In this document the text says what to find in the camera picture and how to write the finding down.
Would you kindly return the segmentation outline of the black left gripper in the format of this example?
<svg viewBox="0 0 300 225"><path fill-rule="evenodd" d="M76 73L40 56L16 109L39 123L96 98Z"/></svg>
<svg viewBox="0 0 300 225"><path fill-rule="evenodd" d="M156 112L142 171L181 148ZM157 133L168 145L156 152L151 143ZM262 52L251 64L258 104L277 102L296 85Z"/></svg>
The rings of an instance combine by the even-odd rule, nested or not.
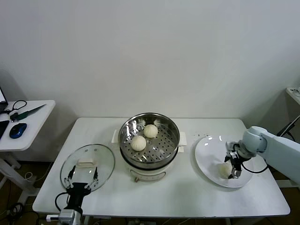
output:
<svg viewBox="0 0 300 225"><path fill-rule="evenodd" d="M84 197L89 195L91 190L95 190L98 187L98 168L92 167L86 170L84 175L85 183L73 183L75 169L75 165L64 167L64 187L67 189L69 195L69 200L65 209L81 210Z"/></svg>

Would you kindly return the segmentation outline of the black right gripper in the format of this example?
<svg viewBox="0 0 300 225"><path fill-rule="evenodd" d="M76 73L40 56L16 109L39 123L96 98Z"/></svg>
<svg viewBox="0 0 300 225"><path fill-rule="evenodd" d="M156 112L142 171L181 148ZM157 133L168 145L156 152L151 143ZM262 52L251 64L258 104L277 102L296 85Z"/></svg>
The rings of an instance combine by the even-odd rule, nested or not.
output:
<svg viewBox="0 0 300 225"><path fill-rule="evenodd" d="M231 160L232 170L228 179L238 179L241 175L241 159L238 153L232 153L231 156L226 155L224 162Z"/></svg>

